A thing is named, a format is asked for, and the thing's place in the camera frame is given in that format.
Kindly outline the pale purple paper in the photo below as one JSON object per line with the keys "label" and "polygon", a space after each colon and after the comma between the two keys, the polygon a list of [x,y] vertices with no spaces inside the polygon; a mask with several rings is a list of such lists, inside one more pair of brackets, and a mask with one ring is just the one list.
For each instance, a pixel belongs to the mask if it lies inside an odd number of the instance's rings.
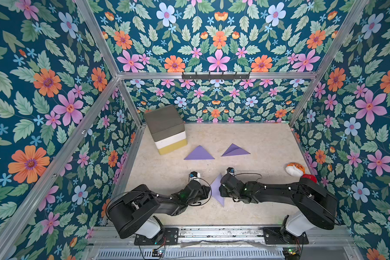
{"label": "pale purple paper", "polygon": [[225,203],[225,200],[224,198],[221,196],[221,193],[220,193],[220,190],[219,188],[221,187],[221,179],[222,179],[222,175],[219,174],[215,180],[212,182],[211,184],[211,196],[220,203],[220,205],[222,207],[224,207],[224,203]]}

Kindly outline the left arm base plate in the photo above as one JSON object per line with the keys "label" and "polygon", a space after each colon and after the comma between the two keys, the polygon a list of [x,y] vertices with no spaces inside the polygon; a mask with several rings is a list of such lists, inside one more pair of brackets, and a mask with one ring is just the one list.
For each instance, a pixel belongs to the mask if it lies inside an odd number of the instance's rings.
{"label": "left arm base plate", "polygon": [[142,235],[136,235],[134,245],[150,245],[160,247],[161,245],[177,245],[179,238],[179,229],[177,227],[163,228],[153,238],[147,238]]}

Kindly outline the purple square paper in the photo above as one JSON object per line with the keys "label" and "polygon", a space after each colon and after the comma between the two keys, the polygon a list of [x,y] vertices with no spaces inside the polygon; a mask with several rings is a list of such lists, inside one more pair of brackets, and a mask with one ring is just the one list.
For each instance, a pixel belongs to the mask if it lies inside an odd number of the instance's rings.
{"label": "purple square paper", "polygon": [[250,152],[246,151],[245,149],[235,145],[231,144],[227,150],[222,154],[222,157],[231,157],[231,156],[243,156],[243,155],[249,155]]}
{"label": "purple square paper", "polygon": [[203,147],[197,146],[184,160],[214,160],[215,158]]}

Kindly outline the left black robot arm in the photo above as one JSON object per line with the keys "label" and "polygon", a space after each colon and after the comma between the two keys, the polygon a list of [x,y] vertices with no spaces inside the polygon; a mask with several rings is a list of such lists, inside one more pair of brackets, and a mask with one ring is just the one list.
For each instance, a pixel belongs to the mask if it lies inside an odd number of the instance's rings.
{"label": "left black robot arm", "polygon": [[151,191],[145,184],[122,193],[117,200],[108,204],[105,213],[113,223],[121,239],[134,234],[152,238],[161,231],[161,227],[150,227],[149,232],[139,232],[154,214],[177,216],[189,207],[202,206],[210,199],[211,186],[203,185],[199,178],[194,178],[179,192],[160,195]]}

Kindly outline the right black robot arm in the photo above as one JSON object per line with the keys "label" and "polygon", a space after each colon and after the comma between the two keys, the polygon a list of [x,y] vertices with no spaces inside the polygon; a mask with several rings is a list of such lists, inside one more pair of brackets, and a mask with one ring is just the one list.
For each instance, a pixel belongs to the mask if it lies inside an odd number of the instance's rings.
{"label": "right black robot arm", "polygon": [[222,197],[245,204],[282,203],[297,207],[299,211],[287,216],[281,227],[281,235],[299,237],[313,228],[332,230],[336,225],[337,198],[312,180],[300,178],[290,184],[264,184],[242,182],[227,173],[221,179],[219,191]]}

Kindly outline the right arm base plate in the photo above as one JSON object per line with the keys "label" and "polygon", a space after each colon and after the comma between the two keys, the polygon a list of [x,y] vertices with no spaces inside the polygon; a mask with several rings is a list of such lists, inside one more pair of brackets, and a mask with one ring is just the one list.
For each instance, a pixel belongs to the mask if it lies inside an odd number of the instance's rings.
{"label": "right arm base plate", "polygon": [[309,244],[306,233],[295,236],[289,233],[285,226],[263,227],[263,235],[266,245],[295,245]]}

